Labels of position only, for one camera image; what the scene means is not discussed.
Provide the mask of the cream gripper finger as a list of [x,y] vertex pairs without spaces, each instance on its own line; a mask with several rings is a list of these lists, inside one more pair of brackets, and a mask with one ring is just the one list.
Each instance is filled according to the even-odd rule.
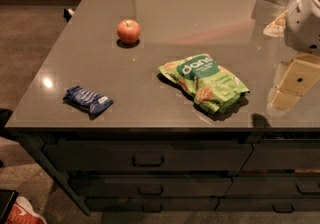
[[275,92],[271,105],[289,110],[320,79],[320,56],[301,53],[292,58],[275,76]]

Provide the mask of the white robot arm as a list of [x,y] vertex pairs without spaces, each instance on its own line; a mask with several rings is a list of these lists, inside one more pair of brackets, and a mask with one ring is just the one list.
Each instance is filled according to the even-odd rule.
[[320,79],[320,0],[290,0],[284,39],[297,54],[277,76],[271,105],[289,110]]

